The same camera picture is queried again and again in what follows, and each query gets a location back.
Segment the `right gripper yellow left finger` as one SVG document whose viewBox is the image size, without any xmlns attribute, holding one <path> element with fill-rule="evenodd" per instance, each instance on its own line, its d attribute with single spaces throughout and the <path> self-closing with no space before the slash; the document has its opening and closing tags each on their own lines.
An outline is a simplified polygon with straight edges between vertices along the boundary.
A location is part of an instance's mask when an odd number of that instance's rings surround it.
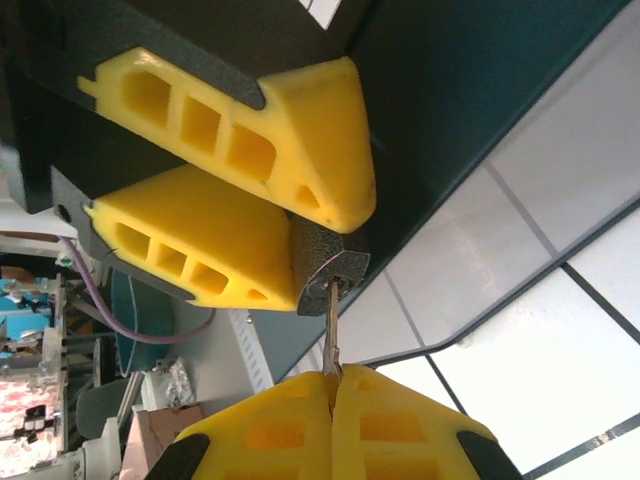
<svg viewBox="0 0 640 480">
<path fill-rule="evenodd" d="M 185 428 L 150 479 L 329 479 L 325 376 L 291 378 Z"/>
</svg>

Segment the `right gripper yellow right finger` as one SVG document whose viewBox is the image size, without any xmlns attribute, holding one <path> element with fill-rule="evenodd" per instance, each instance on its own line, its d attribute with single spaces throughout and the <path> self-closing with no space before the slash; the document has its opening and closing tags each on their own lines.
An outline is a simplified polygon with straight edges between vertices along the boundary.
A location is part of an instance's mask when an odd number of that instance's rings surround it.
<svg viewBox="0 0 640 480">
<path fill-rule="evenodd" d="M 333 409 L 334 479 L 520 479 L 482 423 L 362 365 Z"/>
</svg>

